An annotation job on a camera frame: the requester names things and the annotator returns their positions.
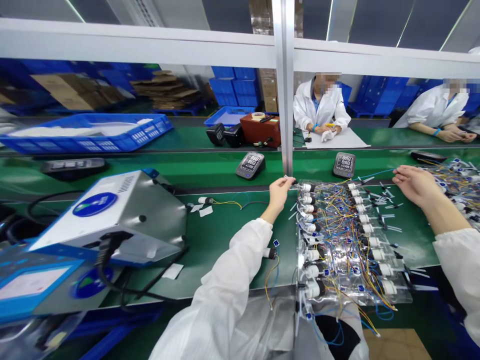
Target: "sticker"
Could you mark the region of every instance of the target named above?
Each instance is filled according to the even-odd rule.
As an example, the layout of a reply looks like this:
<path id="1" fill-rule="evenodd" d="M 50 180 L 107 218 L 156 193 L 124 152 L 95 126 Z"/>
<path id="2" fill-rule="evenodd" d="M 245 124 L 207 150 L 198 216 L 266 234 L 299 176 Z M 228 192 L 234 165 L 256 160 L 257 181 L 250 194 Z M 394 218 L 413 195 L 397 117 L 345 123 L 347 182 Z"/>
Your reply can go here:
<path id="1" fill-rule="evenodd" d="M 112 192 L 101 192 L 83 200 L 73 208 L 73 215 L 88 218 L 100 214 L 117 201 L 118 196 Z"/>

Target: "gray machine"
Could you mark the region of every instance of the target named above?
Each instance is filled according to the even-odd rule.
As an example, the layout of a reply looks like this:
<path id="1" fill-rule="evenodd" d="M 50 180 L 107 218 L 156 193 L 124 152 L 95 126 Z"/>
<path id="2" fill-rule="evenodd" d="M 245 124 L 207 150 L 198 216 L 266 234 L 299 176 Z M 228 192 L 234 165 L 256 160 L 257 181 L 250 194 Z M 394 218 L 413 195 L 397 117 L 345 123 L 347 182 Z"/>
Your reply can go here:
<path id="1" fill-rule="evenodd" d="M 143 267 L 182 250 L 187 209 L 153 169 L 97 181 L 35 242 L 29 251 L 95 260 L 102 240 L 127 235 L 113 264 Z"/>

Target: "ventilation grille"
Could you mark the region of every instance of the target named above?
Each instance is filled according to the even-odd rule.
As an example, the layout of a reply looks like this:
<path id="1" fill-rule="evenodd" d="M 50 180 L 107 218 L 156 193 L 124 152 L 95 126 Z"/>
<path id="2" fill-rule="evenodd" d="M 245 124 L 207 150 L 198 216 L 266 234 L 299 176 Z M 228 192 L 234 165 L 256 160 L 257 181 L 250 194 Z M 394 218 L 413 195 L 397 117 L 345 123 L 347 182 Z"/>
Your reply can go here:
<path id="1" fill-rule="evenodd" d="M 130 188 L 133 180 L 134 176 L 128 176 L 123 179 L 123 182 L 121 183 L 120 189 L 118 189 L 117 194 L 126 192 Z"/>

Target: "white paper sheet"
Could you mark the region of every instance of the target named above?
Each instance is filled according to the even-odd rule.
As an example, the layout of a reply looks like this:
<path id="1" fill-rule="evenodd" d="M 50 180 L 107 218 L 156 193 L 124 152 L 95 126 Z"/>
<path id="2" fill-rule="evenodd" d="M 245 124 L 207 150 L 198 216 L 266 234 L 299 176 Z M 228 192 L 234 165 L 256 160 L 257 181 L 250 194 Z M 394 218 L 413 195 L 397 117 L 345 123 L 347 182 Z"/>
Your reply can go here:
<path id="1" fill-rule="evenodd" d="M 212 206 L 209 206 L 200 210 L 199 212 L 200 212 L 200 217 L 203 218 L 204 216 L 213 213 L 214 209 L 212 208 Z"/>
<path id="2" fill-rule="evenodd" d="M 162 279 L 167 278 L 167 279 L 175 280 L 183 268 L 184 268 L 183 265 L 173 263 L 161 277 Z"/>
<path id="3" fill-rule="evenodd" d="M 308 136 L 308 131 L 303 131 L 303 137 Z M 333 139 L 322 142 L 322 136 L 312 132 L 311 142 L 306 142 L 307 149 L 351 149 L 351 148 L 368 148 L 367 145 L 354 131 L 347 127 L 342 130 Z"/>

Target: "blue round logo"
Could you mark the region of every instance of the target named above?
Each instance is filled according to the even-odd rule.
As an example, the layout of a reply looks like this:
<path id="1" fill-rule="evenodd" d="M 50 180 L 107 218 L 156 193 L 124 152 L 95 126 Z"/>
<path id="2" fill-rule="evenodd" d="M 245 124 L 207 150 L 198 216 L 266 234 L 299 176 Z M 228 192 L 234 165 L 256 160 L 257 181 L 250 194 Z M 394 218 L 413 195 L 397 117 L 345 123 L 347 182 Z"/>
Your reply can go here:
<path id="1" fill-rule="evenodd" d="M 103 269 L 105 277 L 108 281 L 112 281 L 114 277 L 114 271 L 111 267 L 105 267 Z M 98 269 L 93 268 L 84 273 L 73 286 L 72 294 L 76 299 L 87 299 L 94 295 L 97 295 L 103 289 L 105 284 L 100 280 Z"/>
<path id="2" fill-rule="evenodd" d="M 118 196 L 112 192 L 101 192 L 83 200 L 73 208 L 73 215 L 87 218 L 100 214 L 117 201 Z"/>

